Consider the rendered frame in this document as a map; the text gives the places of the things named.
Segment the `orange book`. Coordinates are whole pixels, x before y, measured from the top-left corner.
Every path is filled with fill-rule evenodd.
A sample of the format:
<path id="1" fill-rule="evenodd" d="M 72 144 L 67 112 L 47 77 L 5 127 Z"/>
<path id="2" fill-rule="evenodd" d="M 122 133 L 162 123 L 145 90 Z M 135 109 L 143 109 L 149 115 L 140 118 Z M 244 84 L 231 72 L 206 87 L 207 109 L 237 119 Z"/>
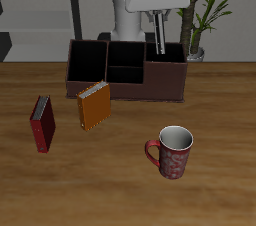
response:
<path id="1" fill-rule="evenodd" d="M 111 115 L 110 85 L 97 82 L 77 94 L 81 127 L 88 131 Z"/>

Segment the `red patterned mug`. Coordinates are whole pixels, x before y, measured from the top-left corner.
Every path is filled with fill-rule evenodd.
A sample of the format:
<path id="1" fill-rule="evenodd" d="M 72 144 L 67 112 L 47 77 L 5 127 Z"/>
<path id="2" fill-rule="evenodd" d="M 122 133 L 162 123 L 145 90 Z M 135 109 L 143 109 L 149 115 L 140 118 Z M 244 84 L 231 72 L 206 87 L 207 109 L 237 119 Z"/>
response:
<path id="1" fill-rule="evenodd" d="M 164 178 L 179 179 L 185 171 L 193 141 L 193 135 L 186 128 L 167 126 L 160 131 L 158 140 L 146 142 L 145 154 Z M 153 146 L 158 148 L 159 159 L 149 153 L 149 148 Z"/>

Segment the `flat black base plate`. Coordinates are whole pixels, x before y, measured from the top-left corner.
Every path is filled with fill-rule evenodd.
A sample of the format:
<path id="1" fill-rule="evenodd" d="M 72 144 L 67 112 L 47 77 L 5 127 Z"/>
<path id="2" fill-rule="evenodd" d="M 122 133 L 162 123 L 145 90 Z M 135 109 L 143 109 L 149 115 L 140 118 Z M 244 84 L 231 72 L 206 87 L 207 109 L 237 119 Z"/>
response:
<path id="1" fill-rule="evenodd" d="M 98 35 L 98 40 L 111 40 L 111 33 L 110 32 L 102 32 Z M 147 42 L 154 42 L 155 41 L 155 34 L 153 32 L 146 32 L 145 33 L 145 40 Z"/>

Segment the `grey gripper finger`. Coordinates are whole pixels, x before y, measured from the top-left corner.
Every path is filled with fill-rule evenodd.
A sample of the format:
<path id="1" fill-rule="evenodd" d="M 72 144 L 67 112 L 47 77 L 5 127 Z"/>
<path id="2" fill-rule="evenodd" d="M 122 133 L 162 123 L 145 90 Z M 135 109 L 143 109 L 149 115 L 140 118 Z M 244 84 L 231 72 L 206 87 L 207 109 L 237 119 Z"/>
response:
<path id="1" fill-rule="evenodd" d="M 157 11 L 153 11 L 153 19 L 154 19 L 154 30 L 155 30 L 156 53 L 159 54 L 159 20 L 158 20 Z"/>
<path id="2" fill-rule="evenodd" d="M 165 54 L 165 34 L 164 34 L 164 20 L 162 12 L 159 14 L 159 50 L 160 54 Z"/>

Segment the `dark red book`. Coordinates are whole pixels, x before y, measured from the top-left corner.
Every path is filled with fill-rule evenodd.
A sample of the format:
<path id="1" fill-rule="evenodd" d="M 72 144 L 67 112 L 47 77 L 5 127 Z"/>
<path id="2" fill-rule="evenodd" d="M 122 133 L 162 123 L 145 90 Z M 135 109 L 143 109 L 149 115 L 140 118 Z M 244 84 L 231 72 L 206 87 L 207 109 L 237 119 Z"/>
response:
<path id="1" fill-rule="evenodd" d="M 30 125 L 37 151 L 48 153 L 56 128 L 50 96 L 38 96 L 30 116 Z"/>

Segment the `dark brown desk caddy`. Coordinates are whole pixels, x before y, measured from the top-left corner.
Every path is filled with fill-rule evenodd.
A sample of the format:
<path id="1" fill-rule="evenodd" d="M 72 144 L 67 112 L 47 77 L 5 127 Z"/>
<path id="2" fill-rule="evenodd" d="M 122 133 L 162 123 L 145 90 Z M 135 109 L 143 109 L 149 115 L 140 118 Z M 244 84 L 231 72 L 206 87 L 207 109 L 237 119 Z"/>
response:
<path id="1" fill-rule="evenodd" d="M 67 97 L 97 82 L 110 85 L 113 100 L 182 102 L 187 73 L 183 45 L 168 43 L 163 55 L 153 42 L 72 40 Z"/>

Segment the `green pot plant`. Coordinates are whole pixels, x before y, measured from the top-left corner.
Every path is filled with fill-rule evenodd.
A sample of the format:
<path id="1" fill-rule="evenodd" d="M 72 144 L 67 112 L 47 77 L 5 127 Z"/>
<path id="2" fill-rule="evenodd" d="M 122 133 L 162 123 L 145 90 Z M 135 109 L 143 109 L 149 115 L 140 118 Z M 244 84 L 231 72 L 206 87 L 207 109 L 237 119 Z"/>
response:
<path id="1" fill-rule="evenodd" d="M 204 31 L 214 30 L 212 23 L 222 16 L 231 14 L 225 11 L 229 0 L 223 0 L 214 8 L 216 0 L 190 0 L 190 5 L 180 9 L 177 14 L 182 18 L 180 42 L 184 45 L 189 62 L 202 62 L 204 49 L 199 46 Z"/>

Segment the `white shelf unit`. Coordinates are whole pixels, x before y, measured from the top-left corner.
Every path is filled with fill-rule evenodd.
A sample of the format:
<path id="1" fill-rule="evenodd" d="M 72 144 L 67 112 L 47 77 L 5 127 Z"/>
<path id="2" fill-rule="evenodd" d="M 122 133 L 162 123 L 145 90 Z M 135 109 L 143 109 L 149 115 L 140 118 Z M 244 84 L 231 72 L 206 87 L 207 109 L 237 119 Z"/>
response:
<path id="1" fill-rule="evenodd" d="M 81 37 L 78 0 L 0 0 L 0 62 L 65 62 Z"/>

